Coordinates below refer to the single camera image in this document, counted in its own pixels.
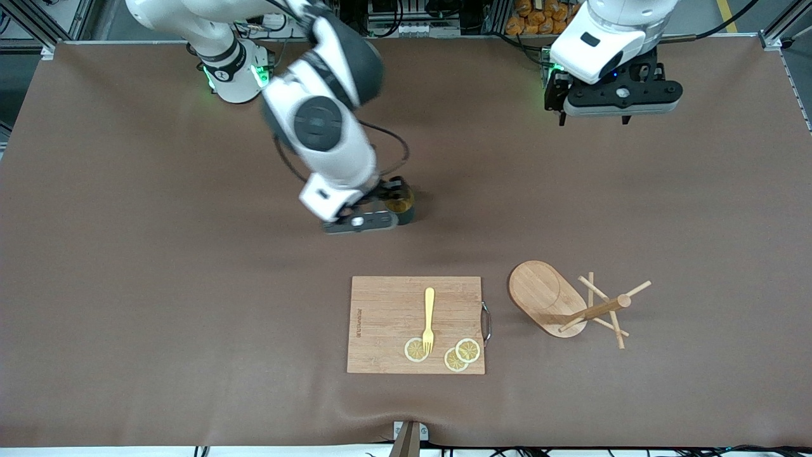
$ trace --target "oval wooden board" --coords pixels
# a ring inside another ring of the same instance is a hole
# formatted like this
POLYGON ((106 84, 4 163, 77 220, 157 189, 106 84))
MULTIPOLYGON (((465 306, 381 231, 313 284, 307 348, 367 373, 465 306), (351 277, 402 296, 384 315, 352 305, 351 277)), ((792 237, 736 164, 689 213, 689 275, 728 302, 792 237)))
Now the oval wooden board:
POLYGON ((559 329, 568 316, 584 311, 586 302, 555 268, 539 260, 529 260, 513 269, 507 284, 510 298, 539 327, 554 337, 574 337, 586 322, 564 332, 559 329))

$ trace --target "lime slice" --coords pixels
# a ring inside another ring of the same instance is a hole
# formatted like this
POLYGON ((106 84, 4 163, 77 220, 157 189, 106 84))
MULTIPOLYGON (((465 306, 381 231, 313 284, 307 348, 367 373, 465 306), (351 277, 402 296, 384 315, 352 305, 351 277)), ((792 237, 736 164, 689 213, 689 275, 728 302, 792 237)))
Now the lime slice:
POLYGON ((423 351, 423 340, 421 338, 412 338, 406 342, 404 346, 404 354, 406 358, 413 362, 422 362, 429 355, 423 351))
POLYGON ((454 348, 457 359, 464 363, 474 363, 479 359, 482 351, 479 349, 479 343, 471 338, 461 339, 454 348))
POLYGON ((445 360, 446 368, 455 373, 461 372, 468 367, 467 363, 463 362, 456 356, 456 350, 453 347, 446 352, 445 360))

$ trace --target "brown tablecloth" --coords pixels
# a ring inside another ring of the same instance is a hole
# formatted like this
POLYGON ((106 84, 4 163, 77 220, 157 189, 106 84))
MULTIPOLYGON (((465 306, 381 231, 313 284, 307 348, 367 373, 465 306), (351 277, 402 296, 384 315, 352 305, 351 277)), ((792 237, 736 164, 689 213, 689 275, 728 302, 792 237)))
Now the brown tablecloth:
POLYGON ((414 419, 457 446, 812 445, 812 138, 777 53, 663 46, 675 112, 559 128, 501 41, 376 45, 359 116, 412 146, 418 219, 352 236, 320 232, 259 102, 208 94, 182 46, 39 66, 0 166, 0 444, 372 442, 414 419), (507 294, 527 259, 609 294, 652 280, 628 349, 538 329, 507 294), (353 275, 482 276, 488 374, 345 373, 353 275))

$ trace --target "yellow floor line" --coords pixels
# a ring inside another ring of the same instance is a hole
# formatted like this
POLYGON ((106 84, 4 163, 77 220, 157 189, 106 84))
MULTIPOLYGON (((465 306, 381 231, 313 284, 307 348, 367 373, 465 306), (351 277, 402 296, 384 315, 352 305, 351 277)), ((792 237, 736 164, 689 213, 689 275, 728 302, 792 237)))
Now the yellow floor line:
MULTIPOLYGON (((722 22, 733 17, 733 14, 730 12, 730 5, 728 5, 728 0, 716 0, 716 4, 719 5, 719 12, 722 13, 722 22)), ((728 33, 739 32, 739 29, 736 28, 735 22, 731 22, 730 24, 728 24, 727 30, 728 33)))

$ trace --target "yellow fork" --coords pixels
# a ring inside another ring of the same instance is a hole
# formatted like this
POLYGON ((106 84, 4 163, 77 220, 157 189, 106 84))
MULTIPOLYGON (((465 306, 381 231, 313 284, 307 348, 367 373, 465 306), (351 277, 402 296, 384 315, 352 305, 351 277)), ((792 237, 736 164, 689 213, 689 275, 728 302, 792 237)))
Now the yellow fork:
POLYGON ((423 352, 431 354, 434 349, 434 332, 431 331, 431 316, 434 314, 434 289, 425 288, 425 330, 423 330, 423 352))

